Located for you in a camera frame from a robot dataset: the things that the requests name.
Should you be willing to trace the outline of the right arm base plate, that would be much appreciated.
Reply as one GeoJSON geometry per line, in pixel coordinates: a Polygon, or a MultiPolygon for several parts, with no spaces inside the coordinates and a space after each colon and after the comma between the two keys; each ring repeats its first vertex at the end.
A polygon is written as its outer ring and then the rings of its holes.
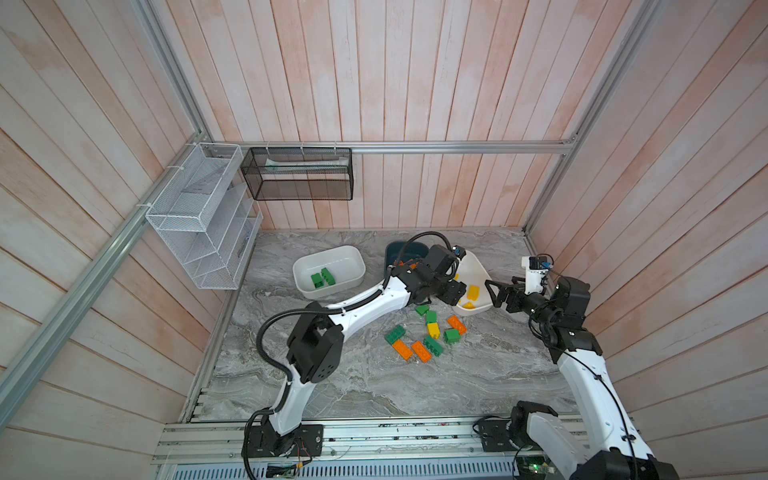
{"type": "Polygon", "coordinates": [[[487,415],[472,429],[480,437],[484,452],[512,452],[528,445],[522,422],[516,418],[487,415]]]}

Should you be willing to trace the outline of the dark green lego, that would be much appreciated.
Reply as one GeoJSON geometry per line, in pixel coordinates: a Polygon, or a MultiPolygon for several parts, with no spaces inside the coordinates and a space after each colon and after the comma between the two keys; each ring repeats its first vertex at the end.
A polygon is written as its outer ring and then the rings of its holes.
{"type": "Polygon", "coordinates": [[[385,335],[385,340],[390,344],[393,345],[397,341],[399,341],[406,333],[406,329],[402,325],[396,325],[392,330],[390,330],[385,335]]]}

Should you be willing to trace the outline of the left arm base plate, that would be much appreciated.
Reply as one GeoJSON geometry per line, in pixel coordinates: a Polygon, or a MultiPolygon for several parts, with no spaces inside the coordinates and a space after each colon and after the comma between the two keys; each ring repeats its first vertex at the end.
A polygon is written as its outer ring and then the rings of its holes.
{"type": "Polygon", "coordinates": [[[322,454],[324,426],[303,425],[286,435],[278,435],[269,422],[244,430],[243,458],[301,456],[313,459],[322,454]]]}

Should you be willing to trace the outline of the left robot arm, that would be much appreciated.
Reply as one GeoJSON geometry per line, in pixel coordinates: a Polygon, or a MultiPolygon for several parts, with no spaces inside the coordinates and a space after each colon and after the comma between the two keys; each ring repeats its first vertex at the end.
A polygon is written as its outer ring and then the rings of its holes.
{"type": "Polygon", "coordinates": [[[315,385],[335,372],[345,341],[362,328],[432,297],[450,306],[458,303],[467,286],[455,276],[466,250],[450,244],[436,231],[425,234],[442,242],[431,246],[424,258],[395,260],[387,267],[383,280],[363,293],[334,305],[312,302],[275,314],[262,324],[257,333],[257,352],[284,374],[278,399],[263,413],[264,430],[278,438],[294,434],[315,385]],[[276,360],[267,353],[264,337],[276,322],[292,317],[297,321],[287,339],[286,358],[276,360]]]}

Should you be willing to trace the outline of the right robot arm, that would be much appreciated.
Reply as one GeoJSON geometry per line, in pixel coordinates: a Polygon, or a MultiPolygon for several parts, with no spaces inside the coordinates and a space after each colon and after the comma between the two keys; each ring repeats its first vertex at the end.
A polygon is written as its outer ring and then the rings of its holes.
{"type": "Polygon", "coordinates": [[[559,278],[550,296],[527,291],[522,278],[485,283],[496,308],[523,313],[566,379],[588,436],[582,445],[551,407],[520,401],[507,432],[517,449],[537,447],[566,479],[676,479],[673,465],[660,461],[642,439],[607,372],[596,337],[584,328],[589,284],[559,278]]]}

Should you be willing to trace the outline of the green long lego brick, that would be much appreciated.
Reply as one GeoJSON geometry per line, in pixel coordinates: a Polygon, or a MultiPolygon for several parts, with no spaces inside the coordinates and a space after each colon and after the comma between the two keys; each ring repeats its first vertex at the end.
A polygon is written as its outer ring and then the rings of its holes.
{"type": "Polygon", "coordinates": [[[444,348],[431,336],[426,336],[423,339],[423,345],[432,356],[440,357],[444,352],[444,348]]]}

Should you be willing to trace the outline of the orange lego brick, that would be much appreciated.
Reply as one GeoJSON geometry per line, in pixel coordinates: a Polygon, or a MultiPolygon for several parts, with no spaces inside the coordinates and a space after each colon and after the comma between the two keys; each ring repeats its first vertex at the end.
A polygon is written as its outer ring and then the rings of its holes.
{"type": "Polygon", "coordinates": [[[452,329],[456,329],[460,335],[467,333],[467,327],[459,320],[456,315],[453,315],[447,319],[448,324],[452,329]]]}
{"type": "Polygon", "coordinates": [[[411,349],[422,363],[427,363],[432,359],[432,354],[420,341],[414,342],[411,349]]]}
{"type": "Polygon", "coordinates": [[[405,361],[411,359],[414,355],[413,350],[407,346],[402,340],[398,339],[391,344],[392,348],[398,353],[398,355],[405,361]]]}

